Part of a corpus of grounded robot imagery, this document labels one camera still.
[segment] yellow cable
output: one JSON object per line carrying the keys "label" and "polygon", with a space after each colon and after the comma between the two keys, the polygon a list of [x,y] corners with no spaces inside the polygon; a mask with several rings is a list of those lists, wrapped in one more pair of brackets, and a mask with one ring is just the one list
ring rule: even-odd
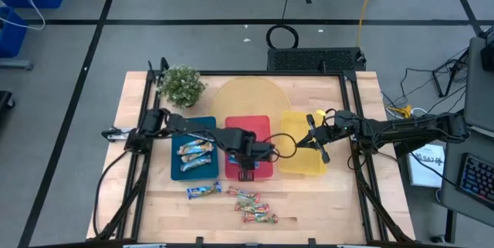
{"label": "yellow cable", "polygon": [[362,32],[362,21],[364,20],[365,8],[367,7],[368,2],[369,2],[369,0],[365,0],[364,6],[362,7],[362,10],[360,11],[360,21],[358,22],[357,47],[360,47],[360,34]]}

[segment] blue tray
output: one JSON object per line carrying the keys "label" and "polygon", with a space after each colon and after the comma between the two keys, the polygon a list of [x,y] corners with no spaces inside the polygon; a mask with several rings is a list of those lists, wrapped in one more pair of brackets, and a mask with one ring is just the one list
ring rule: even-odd
{"label": "blue tray", "polygon": [[[216,127],[216,119],[214,117],[193,117],[189,120],[196,121],[200,124],[206,124],[209,127]],[[183,163],[180,156],[177,155],[177,151],[180,146],[193,140],[197,140],[197,138],[191,136],[180,136],[173,137],[171,139],[171,179],[175,181],[184,181],[217,178],[219,174],[219,167],[218,149],[216,148],[216,144],[213,144],[210,164],[202,165],[186,172],[182,172],[180,170],[180,166]]]}

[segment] red tray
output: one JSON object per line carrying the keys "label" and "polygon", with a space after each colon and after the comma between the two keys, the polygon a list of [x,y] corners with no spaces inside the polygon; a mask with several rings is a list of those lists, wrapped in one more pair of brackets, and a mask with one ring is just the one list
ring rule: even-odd
{"label": "red tray", "polygon": [[[268,116],[227,117],[225,127],[239,127],[252,131],[257,136],[257,141],[263,141],[271,135]],[[225,175],[228,179],[239,179],[240,167],[238,164],[230,163],[229,156],[225,154]],[[259,167],[254,170],[254,180],[270,177],[272,177],[272,163],[260,162]]]}

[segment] white paper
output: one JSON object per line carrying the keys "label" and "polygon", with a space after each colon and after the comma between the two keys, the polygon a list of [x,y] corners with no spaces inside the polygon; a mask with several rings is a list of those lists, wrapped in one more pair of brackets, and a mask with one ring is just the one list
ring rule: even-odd
{"label": "white paper", "polygon": [[[445,151],[442,146],[427,144],[414,151],[414,155],[442,175],[445,166]],[[411,185],[441,188],[442,178],[418,163],[412,155],[408,155],[408,173]]]}

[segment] candy bar wrapper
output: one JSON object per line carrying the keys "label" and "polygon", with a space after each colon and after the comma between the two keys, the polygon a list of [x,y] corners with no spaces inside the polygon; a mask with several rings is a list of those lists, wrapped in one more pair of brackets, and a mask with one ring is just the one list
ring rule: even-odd
{"label": "candy bar wrapper", "polygon": [[275,214],[252,213],[246,212],[243,219],[244,223],[274,223],[278,222],[278,216]]}
{"label": "candy bar wrapper", "polygon": [[201,145],[187,146],[187,147],[181,146],[178,149],[178,155],[189,155],[193,153],[200,153],[200,152],[212,151],[212,150],[213,150],[213,144],[211,142],[205,142],[204,144]]}
{"label": "candy bar wrapper", "polygon": [[239,199],[248,199],[254,203],[259,202],[259,193],[247,193],[247,192],[242,191],[242,190],[234,189],[231,186],[230,186],[230,188],[228,188],[228,191],[226,192],[226,194],[228,194],[230,196],[238,197]]}
{"label": "candy bar wrapper", "polygon": [[190,141],[187,144],[183,144],[181,146],[181,148],[194,147],[196,145],[204,144],[205,142],[206,142],[206,140],[197,139],[197,140]]}
{"label": "candy bar wrapper", "polygon": [[237,202],[235,206],[235,210],[239,211],[242,210],[244,212],[251,212],[251,213],[262,213],[266,214],[269,211],[269,205],[268,204],[256,204],[254,202],[250,202],[249,200],[242,199]]}
{"label": "candy bar wrapper", "polygon": [[201,186],[187,189],[188,199],[201,198],[212,193],[221,193],[222,184],[219,182],[213,183],[211,186]]}
{"label": "candy bar wrapper", "polygon": [[182,166],[180,166],[180,170],[182,172],[186,172],[192,168],[196,168],[208,163],[211,163],[211,155],[201,156],[200,158],[196,158],[190,162],[184,163],[182,164]]}
{"label": "candy bar wrapper", "polygon": [[190,162],[196,158],[200,158],[202,155],[205,155],[208,152],[209,151],[205,151],[205,152],[201,152],[201,153],[197,153],[197,154],[182,155],[181,160],[182,160],[182,162],[187,163],[187,162]]}

